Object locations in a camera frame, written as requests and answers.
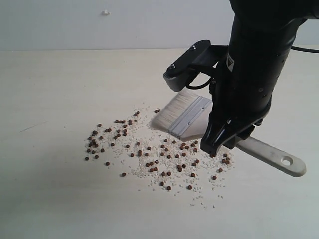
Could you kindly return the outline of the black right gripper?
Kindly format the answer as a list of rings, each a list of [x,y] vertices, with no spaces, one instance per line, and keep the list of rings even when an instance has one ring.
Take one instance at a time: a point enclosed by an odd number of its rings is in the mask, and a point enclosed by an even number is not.
[[[208,126],[200,149],[216,156],[221,146],[233,149],[247,139],[271,105],[272,92],[291,50],[290,45],[213,45],[217,63]]]

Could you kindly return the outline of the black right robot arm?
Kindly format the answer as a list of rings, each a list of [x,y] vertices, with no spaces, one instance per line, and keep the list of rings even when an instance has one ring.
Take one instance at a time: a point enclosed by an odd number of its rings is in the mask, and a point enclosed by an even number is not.
[[[319,17],[316,0],[233,0],[230,4],[231,37],[210,85],[213,107],[200,145],[210,155],[262,122],[300,25]]]

